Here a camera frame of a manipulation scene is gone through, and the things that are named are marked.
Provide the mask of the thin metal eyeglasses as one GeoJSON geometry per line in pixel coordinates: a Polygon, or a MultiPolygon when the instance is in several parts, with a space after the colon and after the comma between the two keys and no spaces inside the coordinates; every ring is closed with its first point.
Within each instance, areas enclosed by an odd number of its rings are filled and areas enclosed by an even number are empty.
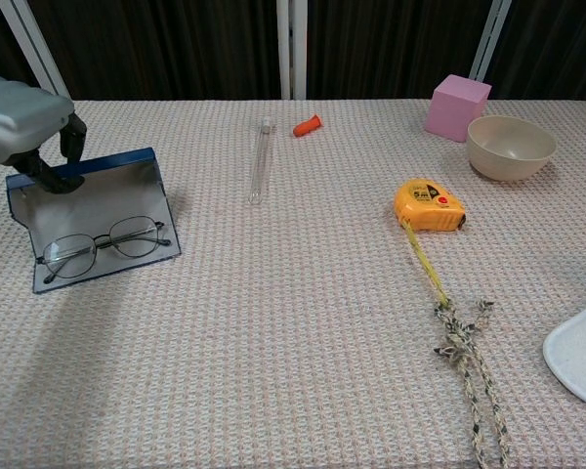
{"type": "Polygon", "coordinates": [[[164,228],[163,222],[146,215],[128,217],[103,234],[69,234],[51,241],[36,258],[36,264],[49,272],[43,278],[45,285],[57,278],[82,277],[93,268],[100,250],[114,248],[128,259],[140,259],[158,247],[170,247],[172,240],[163,236],[164,228]]]}

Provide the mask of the white frame post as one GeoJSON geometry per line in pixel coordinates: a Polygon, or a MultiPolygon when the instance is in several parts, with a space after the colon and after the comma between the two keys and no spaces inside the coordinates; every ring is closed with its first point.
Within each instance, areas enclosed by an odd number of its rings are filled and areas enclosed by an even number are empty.
{"type": "Polygon", "coordinates": [[[275,0],[280,95],[308,97],[308,0],[275,0]]]}
{"type": "Polygon", "coordinates": [[[483,82],[513,0],[491,0],[469,78],[483,82]]]}
{"type": "Polygon", "coordinates": [[[63,76],[27,0],[0,0],[0,11],[14,34],[39,86],[71,98],[63,76]]]}

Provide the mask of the pink woven tablecloth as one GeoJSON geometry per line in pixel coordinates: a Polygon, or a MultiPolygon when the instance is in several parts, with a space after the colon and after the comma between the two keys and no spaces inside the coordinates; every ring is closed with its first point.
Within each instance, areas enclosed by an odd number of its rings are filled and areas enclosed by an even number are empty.
{"type": "Polygon", "coordinates": [[[426,133],[427,108],[81,102],[87,157],[154,149],[182,253],[42,295],[0,167],[0,468],[474,467],[436,293],[393,213],[416,177],[467,211],[420,242],[463,320],[494,305],[477,341],[511,466],[586,468],[586,404],[541,352],[586,307],[586,102],[488,104],[558,143],[507,184],[426,133]],[[268,192],[251,205],[266,116],[268,192]]]}

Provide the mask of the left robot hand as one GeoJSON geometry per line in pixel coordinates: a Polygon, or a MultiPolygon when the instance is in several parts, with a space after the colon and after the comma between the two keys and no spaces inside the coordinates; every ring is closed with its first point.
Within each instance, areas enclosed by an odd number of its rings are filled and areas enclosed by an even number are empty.
{"type": "Polygon", "coordinates": [[[80,161],[87,126],[71,99],[42,88],[0,77],[0,165],[15,168],[53,194],[76,191],[84,178],[61,176],[40,156],[43,144],[60,136],[61,155],[80,161]]]}

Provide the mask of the white slipper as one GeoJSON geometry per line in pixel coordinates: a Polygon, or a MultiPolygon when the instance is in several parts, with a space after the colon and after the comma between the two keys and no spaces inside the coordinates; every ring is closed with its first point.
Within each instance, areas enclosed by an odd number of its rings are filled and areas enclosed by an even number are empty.
{"type": "Polygon", "coordinates": [[[586,308],[547,335],[542,353],[556,378],[586,403],[586,308]]]}

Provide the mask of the pink foam cube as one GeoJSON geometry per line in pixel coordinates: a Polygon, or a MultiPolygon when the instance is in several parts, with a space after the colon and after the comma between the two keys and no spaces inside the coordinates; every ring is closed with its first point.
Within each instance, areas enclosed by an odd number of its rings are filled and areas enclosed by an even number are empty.
{"type": "Polygon", "coordinates": [[[434,90],[424,129],[464,143],[468,126],[481,116],[490,91],[489,84],[449,74],[434,90]]]}

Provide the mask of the beige bowl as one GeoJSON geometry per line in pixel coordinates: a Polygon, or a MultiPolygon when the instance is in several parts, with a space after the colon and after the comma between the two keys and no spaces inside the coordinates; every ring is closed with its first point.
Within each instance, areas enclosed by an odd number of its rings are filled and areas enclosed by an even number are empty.
{"type": "Polygon", "coordinates": [[[531,177],[557,149],[557,141],[549,132],[513,116],[482,116],[467,128],[466,153],[471,166],[494,181],[531,177]]]}

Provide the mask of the yellow tape measure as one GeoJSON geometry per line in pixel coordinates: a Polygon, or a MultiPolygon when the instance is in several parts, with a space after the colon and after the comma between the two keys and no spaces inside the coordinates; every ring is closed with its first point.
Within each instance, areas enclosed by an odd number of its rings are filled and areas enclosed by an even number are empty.
{"type": "Polygon", "coordinates": [[[447,307],[448,297],[440,278],[418,242],[418,232],[456,232],[466,221],[466,211],[459,199],[441,184],[428,179],[406,181],[394,197],[394,212],[405,230],[409,243],[432,285],[439,302],[447,307]]]}

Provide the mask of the orange rubber finger cot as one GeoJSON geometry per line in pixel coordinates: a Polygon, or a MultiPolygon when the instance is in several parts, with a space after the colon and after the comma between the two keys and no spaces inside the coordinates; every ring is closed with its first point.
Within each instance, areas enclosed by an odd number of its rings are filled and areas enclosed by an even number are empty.
{"type": "Polygon", "coordinates": [[[305,120],[305,121],[299,123],[298,125],[296,125],[293,129],[293,135],[296,138],[301,138],[301,137],[317,130],[321,126],[322,126],[322,121],[321,121],[320,117],[317,114],[315,114],[313,117],[309,118],[308,120],[305,120]]]}

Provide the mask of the clear glass test tube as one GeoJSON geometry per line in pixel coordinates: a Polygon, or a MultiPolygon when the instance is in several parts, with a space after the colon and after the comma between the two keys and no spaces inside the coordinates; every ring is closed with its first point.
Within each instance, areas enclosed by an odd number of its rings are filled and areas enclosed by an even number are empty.
{"type": "Polygon", "coordinates": [[[262,203],[268,192],[272,158],[272,137],[275,125],[268,116],[264,117],[258,128],[255,155],[252,165],[248,202],[251,205],[262,203]]]}

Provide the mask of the blue box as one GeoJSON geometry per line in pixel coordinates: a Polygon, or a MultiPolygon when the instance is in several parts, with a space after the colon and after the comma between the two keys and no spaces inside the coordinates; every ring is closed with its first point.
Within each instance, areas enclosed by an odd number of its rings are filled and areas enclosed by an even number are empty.
{"type": "Polygon", "coordinates": [[[31,243],[34,293],[41,294],[114,275],[181,254],[153,149],[137,149],[83,160],[74,165],[65,164],[56,167],[55,171],[61,176],[79,175],[84,178],[84,183],[74,192],[51,194],[24,175],[12,175],[6,179],[12,217],[27,229],[31,243]],[[141,215],[165,224],[162,234],[172,240],[170,247],[158,247],[140,259],[128,259],[114,248],[100,250],[93,268],[84,276],[57,278],[48,285],[43,283],[49,272],[45,266],[36,264],[36,258],[51,241],[73,234],[100,235],[117,221],[141,215]]]}

